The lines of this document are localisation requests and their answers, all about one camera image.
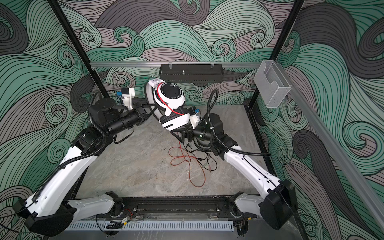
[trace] marble floor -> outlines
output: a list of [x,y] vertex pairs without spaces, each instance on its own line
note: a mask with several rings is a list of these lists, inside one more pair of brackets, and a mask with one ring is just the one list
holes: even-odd
[[[197,108],[205,114],[206,106]],[[244,151],[260,152],[243,106],[214,106],[211,112],[220,116],[225,133],[237,141]],[[117,140],[131,131],[120,133]],[[107,191],[114,191],[123,197],[227,195],[239,191],[257,194],[256,189],[237,169],[213,154],[217,170],[205,170],[205,184],[200,188],[194,187],[188,178],[188,163],[183,162],[178,166],[170,164],[172,157],[168,155],[168,149],[173,146],[179,146],[177,139],[151,117],[141,126],[135,127],[133,135],[124,142],[110,144],[90,165],[77,198],[95,197]],[[180,152],[172,149],[171,153]],[[266,169],[262,157],[251,158]],[[192,182],[201,185],[204,182],[201,168],[195,160],[190,165]]]

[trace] white headphones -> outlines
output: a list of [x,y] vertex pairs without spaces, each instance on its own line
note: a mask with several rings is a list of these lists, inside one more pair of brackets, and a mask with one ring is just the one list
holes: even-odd
[[166,83],[160,78],[152,79],[148,84],[154,89],[154,99],[165,110],[166,116],[169,116],[172,110],[184,105],[185,96],[183,90],[178,85]]
[[154,115],[163,128],[171,131],[190,121],[189,111],[183,108],[184,92],[178,85],[167,83],[160,78],[152,79],[146,83],[145,94],[147,102],[157,106]]

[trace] headphone ear cushion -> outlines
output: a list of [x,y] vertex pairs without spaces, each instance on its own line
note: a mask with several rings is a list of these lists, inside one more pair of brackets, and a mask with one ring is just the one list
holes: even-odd
[[[175,112],[178,112],[178,113],[182,113],[182,114],[187,114],[189,113],[188,109],[186,108],[182,108],[182,107],[179,107],[178,109],[175,109],[174,110]],[[171,112],[171,114],[169,116],[166,116],[166,115],[163,115],[161,118],[160,118],[160,123],[161,124],[164,124],[166,122],[168,122],[169,120],[172,120],[172,119],[175,119],[177,117],[179,117],[181,115],[177,114],[177,113],[174,113],[174,112]]]

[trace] wave pattern wallpaper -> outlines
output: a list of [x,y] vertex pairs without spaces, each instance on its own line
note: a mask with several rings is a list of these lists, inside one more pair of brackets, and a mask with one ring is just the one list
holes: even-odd
[[[60,0],[91,61],[243,61],[268,59],[293,0]],[[312,5],[321,0],[310,0]],[[159,77],[159,68],[98,68],[110,95]],[[181,83],[186,104],[248,104],[255,69],[225,69],[224,82]]]
[[[384,200],[384,1],[305,6],[279,54],[294,85]],[[281,179],[296,186],[311,240],[384,239],[345,175],[288,94],[259,97],[257,123]]]
[[[94,89],[46,0],[0,2],[0,217],[34,192],[89,121]],[[27,231],[18,217],[2,224]],[[0,227],[1,239],[42,239]]]

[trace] black metal rail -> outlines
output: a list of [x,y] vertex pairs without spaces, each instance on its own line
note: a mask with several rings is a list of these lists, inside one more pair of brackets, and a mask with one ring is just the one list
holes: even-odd
[[90,59],[88,58],[86,52],[84,51],[83,47],[80,44],[80,41],[76,37],[76,34],[74,33],[68,19],[66,18],[63,10],[61,9],[59,3],[57,0],[48,0],[49,5],[51,6],[53,12],[55,13],[57,19],[59,20],[61,26],[63,27],[64,31],[67,33],[68,38],[72,42],[76,52],[80,56],[81,60],[83,61],[84,65],[86,66],[89,74],[91,75],[93,81],[96,83],[97,87],[99,88],[101,94],[104,98],[109,98],[109,94],[107,90],[105,89],[103,82],[100,79],[100,76],[98,75],[96,70],[93,70],[90,65]]

